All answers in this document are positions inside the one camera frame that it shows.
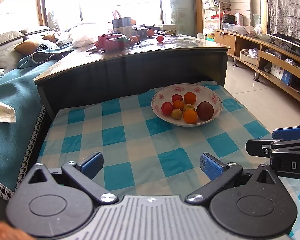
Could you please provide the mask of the light wooden tv shelf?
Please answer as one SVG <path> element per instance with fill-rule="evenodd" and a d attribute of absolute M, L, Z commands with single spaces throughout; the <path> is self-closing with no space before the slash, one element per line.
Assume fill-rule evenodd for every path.
<path fill-rule="evenodd" d="M 215 30 L 215 42 L 230 47 L 228 55 L 233 58 L 234 66 L 237 66 L 238 62 L 248 66 L 255 72 L 255 80 L 262 76 L 300 102 L 300 57 L 298 55 L 258 38 L 219 29 Z M 242 50 L 250 48 L 258 50 L 255 63 L 244 60 L 241 55 Z M 270 72 L 266 72 L 266 66 L 272 65 L 289 72 L 293 83 L 289 85 Z"/>

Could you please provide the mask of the white lace cover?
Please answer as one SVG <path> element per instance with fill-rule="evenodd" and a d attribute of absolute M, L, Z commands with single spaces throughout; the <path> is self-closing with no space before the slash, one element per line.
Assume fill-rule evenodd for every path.
<path fill-rule="evenodd" d="M 300 41 L 300 0 L 267 0 L 269 31 Z"/>

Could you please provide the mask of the white cloth on sofa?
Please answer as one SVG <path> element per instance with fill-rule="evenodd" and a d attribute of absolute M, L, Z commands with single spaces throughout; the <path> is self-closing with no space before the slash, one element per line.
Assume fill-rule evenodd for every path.
<path fill-rule="evenodd" d="M 0 102 L 0 123 L 15 123 L 15 109 L 7 104 Z"/>

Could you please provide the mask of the blue white box on shelf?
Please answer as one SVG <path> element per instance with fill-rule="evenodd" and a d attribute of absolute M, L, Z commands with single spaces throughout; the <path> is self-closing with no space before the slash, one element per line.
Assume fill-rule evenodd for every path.
<path fill-rule="evenodd" d="M 283 81 L 286 85 L 290 86 L 292 81 L 292 74 L 289 71 L 273 63 L 271 66 L 270 73 L 279 80 Z"/>

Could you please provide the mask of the teal sofa blanket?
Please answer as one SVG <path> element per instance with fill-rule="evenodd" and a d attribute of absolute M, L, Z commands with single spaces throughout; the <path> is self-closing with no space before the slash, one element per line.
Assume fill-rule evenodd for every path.
<path fill-rule="evenodd" d="M 45 115 L 34 78 L 62 59 L 43 51 L 0 77 L 0 198 L 10 200 L 24 179 Z"/>

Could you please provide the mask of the red tomato on table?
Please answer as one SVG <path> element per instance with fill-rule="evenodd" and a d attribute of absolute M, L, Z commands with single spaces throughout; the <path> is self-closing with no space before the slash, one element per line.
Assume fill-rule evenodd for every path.
<path fill-rule="evenodd" d="M 162 42 L 164 40 L 164 37 L 162 35 L 157 36 L 157 41 Z"/>

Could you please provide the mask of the small brown-green fruit left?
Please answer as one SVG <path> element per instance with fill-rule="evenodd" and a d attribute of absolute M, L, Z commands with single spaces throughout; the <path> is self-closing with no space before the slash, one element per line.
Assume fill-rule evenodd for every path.
<path fill-rule="evenodd" d="M 182 116 L 183 116 L 183 111 L 181 109 L 176 108 L 171 112 L 171 117 L 174 120 L 179 120 L 181 119 Z"/>

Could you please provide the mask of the small orange mandarin right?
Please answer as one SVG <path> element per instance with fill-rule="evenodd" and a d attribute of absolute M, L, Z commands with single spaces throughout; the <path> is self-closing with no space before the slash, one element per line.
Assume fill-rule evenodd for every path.
<path fill-rule="evenodd" d="M 184 105 L 185 105 L 184 102 L 181 101 L 181 100 L 175 100 L 175 101 L 173 102 L 173 108 L 174 108 L 174 109 L 179 109 L 179 110 L 181 110 L 181 111 L 183 111 Z"/>

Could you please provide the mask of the large dark red fruit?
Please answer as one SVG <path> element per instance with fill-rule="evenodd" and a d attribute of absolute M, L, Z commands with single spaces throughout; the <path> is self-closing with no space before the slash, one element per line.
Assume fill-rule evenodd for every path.
<path fill-rule="evenodd" d="M 210 120 L 213 117 L 213 114 L 214 109 L 211 103 L 203 101 L 197 106 L 197 115 L 200 118 L 200 120 Z"/>

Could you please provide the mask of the small brown-green fruit right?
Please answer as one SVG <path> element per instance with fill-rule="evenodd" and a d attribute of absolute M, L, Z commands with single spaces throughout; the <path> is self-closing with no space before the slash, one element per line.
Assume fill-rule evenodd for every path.
<path fill-rule="evenodd" d="M 187 111 L 187 110 L 194 111 L 195 110 L 194 105 L 192 105 L 192 104 L 185 104 L 184 107 L 183 107 L 183 111 Z"/>

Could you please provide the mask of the large orange mandarin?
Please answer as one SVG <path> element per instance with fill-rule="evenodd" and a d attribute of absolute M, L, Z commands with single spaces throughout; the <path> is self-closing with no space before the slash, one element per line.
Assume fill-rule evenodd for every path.
<path fill-rule="evenodd" d="M 197 96 L 193 92 L 187 92 L 183 96 L 183 100 L 185 104 L 191 104 L 194 105 L 197 101 Z"/>

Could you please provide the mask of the red tomato centre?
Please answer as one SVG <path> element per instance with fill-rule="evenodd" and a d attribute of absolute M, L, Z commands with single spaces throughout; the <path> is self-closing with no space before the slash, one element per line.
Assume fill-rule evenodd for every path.
<path fill-rule="evenodd" d="M 161 111 L 165 116 L 170 116 L 173 110 L 173 105 L 170 102 L 165 102 L 161 106 Z"/>

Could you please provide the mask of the red tomato near gripper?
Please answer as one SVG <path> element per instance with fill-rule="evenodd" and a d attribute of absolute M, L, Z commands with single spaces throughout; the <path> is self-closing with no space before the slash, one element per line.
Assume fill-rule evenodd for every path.
<path fill-rule="evenodd" d="M 171 98 L 172 102 L 175 102 L 175 101 L 181 101 L 183 102 L 183 97 L 179 94 L 174 94 Z"/>

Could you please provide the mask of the dark tin on table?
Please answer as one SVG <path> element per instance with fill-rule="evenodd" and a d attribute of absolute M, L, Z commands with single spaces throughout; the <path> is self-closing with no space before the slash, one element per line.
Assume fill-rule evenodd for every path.
<path fill-rule="evenodd" d="M 132 34 L 132 24 L 130 17 L 117 18 L 112 20 L 113 33 L 123 34 L 127 37 L 131 37 Z"/>

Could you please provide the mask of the white floral ceramic bowl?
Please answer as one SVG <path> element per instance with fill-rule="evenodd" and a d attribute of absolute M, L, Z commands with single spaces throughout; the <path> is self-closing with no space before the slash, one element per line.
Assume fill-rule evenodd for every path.
<path fill-rule="evenodd" d="M 173 103 L 172 96 L 174 96 L 174 94 L 184 96 L 187 92 L 193 92 L 197 97 L 197 100 L 194 103 L 195 110 L 201 102 L 211 103 L 213 107 L 213 115 L 209 120 L 204 121 L 198 118 L 198 120 L 195 123 L 188 124 L 183 119 L 183 117 L 176 120 L 173 119 L 171 116 L 165 115 L 162 112 L 161 107 L 165 102 Z M 217 118 L 217 116 L 219 116 L 221 111 L 223 110 L 223 103 L 221 98 L 214 91 L 207 87 L 190 83 L 181 83 L 162 88 L 158 92 L 156 92 L 151 100 L 151 108 L 157 117 L 170 124 L 174 124 L 180 127 L 196 127 L 201 126 L 203 124 L 207 124 L 212 120 L 215 120 L 215 118 Z"/>

